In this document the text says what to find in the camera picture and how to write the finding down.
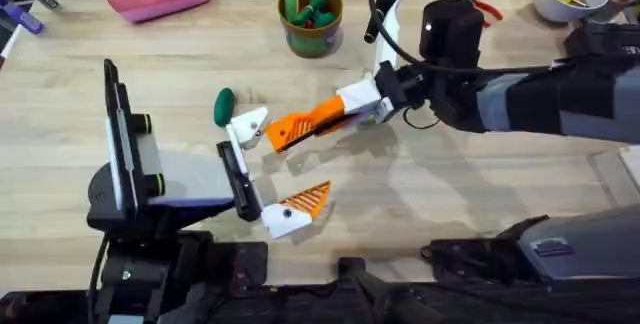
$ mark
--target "colorful toy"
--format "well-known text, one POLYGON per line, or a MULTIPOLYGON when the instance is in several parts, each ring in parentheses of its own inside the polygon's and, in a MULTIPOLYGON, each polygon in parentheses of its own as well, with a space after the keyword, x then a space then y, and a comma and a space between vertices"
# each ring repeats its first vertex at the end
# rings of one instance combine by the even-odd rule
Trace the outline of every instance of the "colorful toy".
POLYGON ((284 0, 284 17, 289 22, 298 14, 300 10, 300 0, 284 0))
POLYGON ((231 121, 233 107, 236 105, 236 97, 229 88, 224 88, 218 94, 213 105, 213 121, 219 127, 224 127, 231 121))
POLYGON ((315 11, 313 13, 312 20, 313 20, 313 28, 317 29, 333 23, 333 21, 336 20, 336 16, 333 15, 332 12, 323 13, 321 11, 315 11))
POLYGON ((314 11, 319 11, 327 3, 327 0, 310 0, 301 11, 299 11, 289 22, 295 26, 303 26, 311 19, 314 11))

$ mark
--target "black cable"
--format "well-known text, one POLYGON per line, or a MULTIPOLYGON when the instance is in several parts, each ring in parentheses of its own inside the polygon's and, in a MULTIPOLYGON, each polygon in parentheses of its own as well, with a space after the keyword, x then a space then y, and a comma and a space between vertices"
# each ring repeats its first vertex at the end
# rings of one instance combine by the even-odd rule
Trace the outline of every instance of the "black cable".
POLYGON ((378 13, 378 11, 376 9, 375 0, 369 0, 369 11, 371 12, 371 17, 373 18, 374 22, 376 23, 376 26, 378 27, 378 32, 380 33, 380 35, 382 35, 382 37, 389 44, 389 46, 402 59, 406 60, 407 62, 409 62, 411 64, 415 64, 415 65, 421 67, 424 70, 430 70, 430 71, 441 72, 441 73, 444 72, 444 73, 449 73, 449 74, 467 74, 467 75, 469 75, 469 74, 472 74, 472 75, 479 75, 479 74, 502 75, 502 74, 523 74, 523 73, 532 74, 532 73, 540 73, 540 72, 545 72, 545 71, 549 71, 550 70, 550 66, 533 66, 533 67, 505 68, 505 69, 480 69, 480 68, 476 68, 476 69, 460 69, 460 68, 443 67, 443 66, 429 64, 429 63, 426 63, 424 61, 416 59, 411 54, 409 54, 406 51, 404 51, 398 45, 398 43, 396 43, 391 38, 391 36, 387 32, 387 30, 384 28, 384 25, 382 24, 382 17, 380 16, 380 14, 378 13))
POLYGON ((563 317, 563 318, 567 318, 567 319, 575 319, 575 320, 580 320, 583 322, 587 322, 587 323, 594 323, 594 324, 612 324, 613 322, 611 320, 604 320, 604 319, 599 319, 599 318, 593 318, 590 316, 586 316, 583 315, 581 313, 578 312, 573 312, 573 311, 566 311, 566 310, 560 310, 560 309, 555 309, 555 308, 549 308, 549 307, 540 307, 540 306, 534 306, 534 305, 527 305, 527 304, 522 304, 522 303, 515 303, 515 302, 509 302, 509 301, 503 301, 497 298, 492 298, 489 297, 487 295, 484 294, 479 294, 476 292, 473 292, 471 290, 467 290, 467 289, 461 289, 461 288, 454 288, 448 285, 443 285, 440 283, 420 283, 420 284, 414 284, 412 285, 412 288, 419 288, 420 286, 423 287, 430 287, 436 290, 440 290, 440 291, 449 291, 449 292, 453 292, 462 296, 466 296, 466 297, 470 297, 470 298, 474 298, 480 301, 484 301, 493 305, 499 305, 502 307, 505 307, 507 309, 510 310, 515 310, 515 311, 528 311, 528 312, 532 312, 532 313, 540 313, 540 314, 546 314, 546 315, 551 315, 551 316, 556 316, 556 317, 563 317))
POLYGON ((417 125, 414 125, 407 118, 407 113, 409 112, 410 109, 411 109, 411 107, 404 108, 404 111, 402 112, 402 119, 404 120, 405 123, 407 123, 408 126, 412 127, 413 129, 426 130, 426 129, 433 128, 434 126, 436 126, 436 125, 438 125, 440 123, 440 119, 438 119, 435 122, 433 122, 431 124, 428 124, 428 125, 425 125, 425 126, 419 127, 417 125))
POLYGON ((207 324, 211 321, 211 319, 213 319, 213 317, 216 315, 216 313, 225 305, 227 304, 231 299, 231 296, 229 295, 229 291, 227 289, 224 289, 222 292, 220 292, 220 294, 218 294, 218 297, 216 299, 216 301, 211 305, 211 307, 207 310, 207 314, 205 314, 204 316, 204 320, 200 321, 200 323, 202 324, 207 324))
POLYGON ((336 289, 338 289, 338 281, 334 280, 331 283, 323 285, 321 288, 322 290, 318 290, 318 288, 310 289, 305 287, 303 293, 310 294, 319 299, 329 298, 331 295, 333 295, 336 289))
POLYGON ((93 324, 93 305, 96 302, 96 292, 98 286, 98 274, 100 274, 100 265, 102 264, 102 259, 104 258, 104 253, 107 249, 107 235, 102 236, 102 241, 100 242, 100 248, 98 249, 98 254, 96 255, 96 261, 93 263, 93 270, 91 270, 91 279, 89 280, 89 290, 87 291, 87 319, 89 320, 89 324, 93 324))

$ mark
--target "red pliers handle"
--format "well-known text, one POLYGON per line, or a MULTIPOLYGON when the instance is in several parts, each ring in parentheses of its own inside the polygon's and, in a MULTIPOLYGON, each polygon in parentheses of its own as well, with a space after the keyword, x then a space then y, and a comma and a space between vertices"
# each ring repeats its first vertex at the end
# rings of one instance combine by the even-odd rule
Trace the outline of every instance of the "red pliers handle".
MULTIPOLYGON (((468 1, 470 1, 471 4, 473 4, 473 6, 476 9, 480 10, 481 12, 483 12, 483 14, 484 13, 489 13, 494 18, 496 18, 497 20, 502 20, 502 13, 500 13, 500 11, 498 9, 494 8, 493 6, 491 6, 491 5, 487 4, 487 3, 481 2, 479 0, 468 0, 468 1)), ((486 20, 482 23, 482 26, 485 27, 485 28, 488 28, 489 25, 490 25, 489 22, 486 21, 486 20)))

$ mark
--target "purple object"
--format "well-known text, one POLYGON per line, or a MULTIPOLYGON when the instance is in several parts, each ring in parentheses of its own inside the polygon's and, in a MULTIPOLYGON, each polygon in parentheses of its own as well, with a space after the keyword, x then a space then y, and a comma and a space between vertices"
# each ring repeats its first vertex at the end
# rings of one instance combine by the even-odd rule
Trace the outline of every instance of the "purple object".
POLYGON ((2 7, 2 10, 7 12, 13 20, 27 28, 27 30, 33 34, 40 34, 42 29, 44 29, 44 24, 42 24, 42 22, 18 5, 7 0, 0 0, 0 7, 2 7))

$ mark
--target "orange gripper pad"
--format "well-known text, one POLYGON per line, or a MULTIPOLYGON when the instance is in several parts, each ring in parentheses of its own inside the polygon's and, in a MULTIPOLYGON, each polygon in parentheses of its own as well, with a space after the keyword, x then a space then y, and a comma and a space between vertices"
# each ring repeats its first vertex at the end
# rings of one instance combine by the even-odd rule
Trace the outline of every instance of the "orange gripper pad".
MULTIPOLYGON (((276 152, 281 152, 284 147, 303 135, 308 134, 318 125, 344 115, 344 104, 339 96, 327 100, 318 105, 310 113, 289 114, 286 117, 272 123, 265 129, 271 146, 276 152)), ((346 124, 342 121, 317 135, 330 133, 346 124)))
POLYGON ((325 201, 329 197, 329 187, 331 181, 326 181, 322 184, 316 185, 313 188, 309 188, 296 195, 292 195, 286 199, 279 201, 278 203, 291 207, 296 210, 309 213, 311 218, 315 218, 316 215, 322 210, 325 201))

